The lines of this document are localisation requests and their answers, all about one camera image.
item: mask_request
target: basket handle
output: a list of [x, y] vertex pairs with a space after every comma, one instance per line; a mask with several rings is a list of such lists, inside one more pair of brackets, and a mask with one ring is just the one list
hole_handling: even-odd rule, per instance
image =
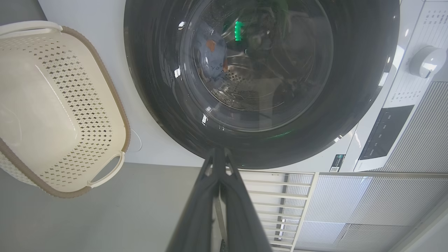
[[62, 27], [53, 22], [41, 21], [41, 20], [24, 21], [0, 26], [0, 36], [16, 31], [45, 29], [45, 28], [62, 31]]
[[113, 176], [115, 176], [118, 171], [121, 169], [121, 167], [123, 166], [123, 163], [125, 162], [125, 153], [124, 152], [119, 152], [118, 154], [113, 155], [107, 162], [109, 163], [114, 157], [120, 157], [120, 160], [118, 161], [118, 164], [115, 166], [115, 168], [106, 176], [104, 176], [102, 179], [93, 182], [91, 180], [87, 181], [87, 186], [94, 188], [94, 187], [98, 187], [101, 186], [102, 184], [106, 183], [107, 181], [109, 181], [109, 179], [111, 179]]

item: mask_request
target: label sticker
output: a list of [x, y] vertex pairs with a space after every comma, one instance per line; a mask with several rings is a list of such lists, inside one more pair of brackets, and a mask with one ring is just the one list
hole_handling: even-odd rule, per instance
[[344, 161], [344, 158], [345, 155], [336, 155], [332, 167], [330, 168], [330, 172], [339, 172], [340, 166], [342, 165], [342, 161]]

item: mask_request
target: perforated pattern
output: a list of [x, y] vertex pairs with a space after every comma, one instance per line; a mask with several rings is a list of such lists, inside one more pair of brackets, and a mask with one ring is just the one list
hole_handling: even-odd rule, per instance
[[38, 174], [40, 178], [58, 189], [76, 182], [85, 172], [102, 164], [96, 164], [108, 150], [113, 129], [108, 114], [89, 78], [88, 70], [78, 60], [75, 52], [58, 39], [47, 37], [16, 37], [0, 41], [0, 50], [21, 50], [30, 53], [41, 65], [58, 95], [64, 99], [73, 113], [82, 133], [81, 142], [64, 158]]
[[16, 166], [14, 166], [3, 153], [0, 152], [0, 168], [6, 173], [13, 176], [18, 181], [27, 183], [32, 186], [36, 186], [29, 178], [27, 178]]

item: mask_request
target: qr code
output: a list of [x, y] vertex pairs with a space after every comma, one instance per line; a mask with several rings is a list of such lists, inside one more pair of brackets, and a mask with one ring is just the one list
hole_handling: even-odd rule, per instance
[[339, 171], [339, 167], [338, 166], [332, 166], [330, 169], [330, 172], [338, 172]]

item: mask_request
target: white appliance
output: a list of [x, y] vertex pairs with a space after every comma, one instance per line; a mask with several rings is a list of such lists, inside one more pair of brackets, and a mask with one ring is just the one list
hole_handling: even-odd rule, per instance
[[[183, 148], [159, 127], [134, 87], [127, 64], [123, 36], [126, 1], [39, 0], [39, 2], [49, 21], [82, 33], [103, 59], [132, 128], [131, 145], [126, 153], [126, 161], [156, 165], [201, 166], [202, 158]], [[382, 167], [413, 116], [432, 75], [444, 63], [444, 54], [440, 52], [448, 48], [447, 11], [448, 3], [442, 1], [402, 0], [398, 45], [395, 57], [390, 59], [393, 61], [392, 67], [388, 73], [382, 75], [379, 82], [379, 86], [382, 86], [381, 91], [365, 116], [348, 134], [336, 138], [334, 144], [322, 152], [274, 170], [352, 172]], [[437, 67], [431, 64], [431, 60], [438, 61]], [[389, 129], [388, 126], [393, 130], [382, 133], [380, 127], [386, 130]]]

